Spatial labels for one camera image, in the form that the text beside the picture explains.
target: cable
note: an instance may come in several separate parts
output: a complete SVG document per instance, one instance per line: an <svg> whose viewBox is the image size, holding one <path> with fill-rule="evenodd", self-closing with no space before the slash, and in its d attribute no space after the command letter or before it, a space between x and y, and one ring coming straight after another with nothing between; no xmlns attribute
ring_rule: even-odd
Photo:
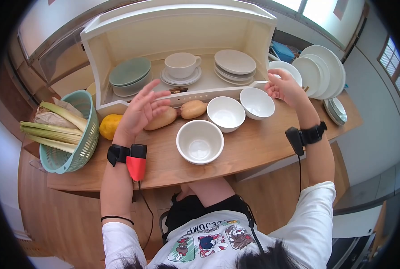
<svg viewBox="0 0 400 269"><path fill-rule="evenodd" d="M249 215L246 214L246 217L248 218L248 222L249 222L249 224L250 224L250 228L251 228L252 235L254 236L255 242L257 243L257 246L258 246L258 248L259 248L259 250L260 250L260 253L261 253L261 254L264 254L263 247L262 247L262 245L260 244L260 241L258 240L257 235L255 234L255 231L254 231L254 224L256 223L256 221L255 221L255 218L254 218L254 214L252 213L251 207L250 207L250 205L248 205L248 203L246 203L246 202L243 200L243 198L242 198L240 195L238 195L238 197L239 197L239 198L245 203L245 205L248 207Z"/></svg>
<svg viewBox="0 0 400 269"><path fill-rule="evenodd" d="M297 158L299 158L299 173L300 173L300 176L299 176L299 178L300 178L300 180L299 180L299 197L300 197L300 194L302 193L302 164L300 162L300 156L299 155L297 155Z"/></svg>
<svg viewBox="0 0 400 269"><path fill-rule="evenodd" d="M139 183L139 192L140 192L140 195L142 196L143 200L145 201L145 204L146 204L147 208L149 209L150 214L152 215L152 223L151 223L151 225L150 225L149 237L148 237L148 240L146 241L146 245L142 248L142 250L145 250L145 249L146 249L146 246L147 246L148 243L149 243L150 236L152 235L152 230L154 229L154 213L152 213L152 210L149 208L148 202L146 202L146 199L145 199L145 197L143 196L143 192L142 192L142 190L140 189L140 181L138 181L138 183Z"/></svg>

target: red sensor device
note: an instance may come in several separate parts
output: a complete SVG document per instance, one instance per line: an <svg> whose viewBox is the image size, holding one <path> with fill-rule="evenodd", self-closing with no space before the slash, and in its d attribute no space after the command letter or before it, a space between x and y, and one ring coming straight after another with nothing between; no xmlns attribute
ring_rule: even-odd
<svg viewBox="0 0 400 269"><path fill-rule="evenodd" d="M145 176L147 148L146 145L132 144L130 156L127 156L127 169L135 182L143 180Z"/></svg>

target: wooden countertop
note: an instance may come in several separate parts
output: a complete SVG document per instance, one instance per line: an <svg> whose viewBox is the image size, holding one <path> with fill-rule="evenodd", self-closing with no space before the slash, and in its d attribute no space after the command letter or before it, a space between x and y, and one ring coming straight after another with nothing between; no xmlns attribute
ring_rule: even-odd
<svg viewBox="0 0 400 269"><path fill-rule="evenodd" d="M327 124L328 139L338 137L363 123L359 111L346 91L343 91L338 99L348 115L344 126L337 126L329 118L322 101L312 100L320 119ZM206 120L206 114L198 119ZM246 117L239 129L224 133L224 149L221 155L206 165L188 163L176 148L176 133L187 121L178 118L168 126L154 131L143 131L139 135L136 143L148 145L142 188L158 188L225 176L294 155L285 131L291 126L299 127L299 122L294 109L281 100L275 100L275 113L271 117L263 121ZM83 168L65 174L48 173L47 186L58 190L100 191L107 163L107 149L110 145L111 141L100 137L92 158Z"/></svg>

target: hand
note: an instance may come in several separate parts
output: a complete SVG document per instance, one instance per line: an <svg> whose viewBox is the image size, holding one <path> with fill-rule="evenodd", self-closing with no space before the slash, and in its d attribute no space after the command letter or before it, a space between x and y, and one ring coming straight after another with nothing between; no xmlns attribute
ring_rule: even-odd
<svg viewBox="0 0 400 269"><path fill-rule="evenodd" d="M308 100L305 91L287 71L270 69L267 75L269 82L264 86L264 90L270 97L282 99L292 108L296 108L299 102Z"/></svg>
<svg viewBox="0 0 400 269"><path fill-rule="evenodd" d="M151 81L133 98L118 125L116 133L128 137L136 137L154 117L166 110L170 105L169 99L157 98L170 95L170 91L155 93L152 89L160 84L159 79Z"/></svg>

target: green plastic basket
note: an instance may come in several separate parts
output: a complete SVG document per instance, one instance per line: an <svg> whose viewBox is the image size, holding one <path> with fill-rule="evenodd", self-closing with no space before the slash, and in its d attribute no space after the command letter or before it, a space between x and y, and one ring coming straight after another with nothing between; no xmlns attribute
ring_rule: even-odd
<svg viewBox="0 0 400 269"><path fill-rule="evenodd" d="M40 144L40 161L46 171L63 174L82 168L91 158L98 142L98 118L91 94L78 90L64 96L66 101L78 109L88 119L85 132L73 154Z"/></svg>

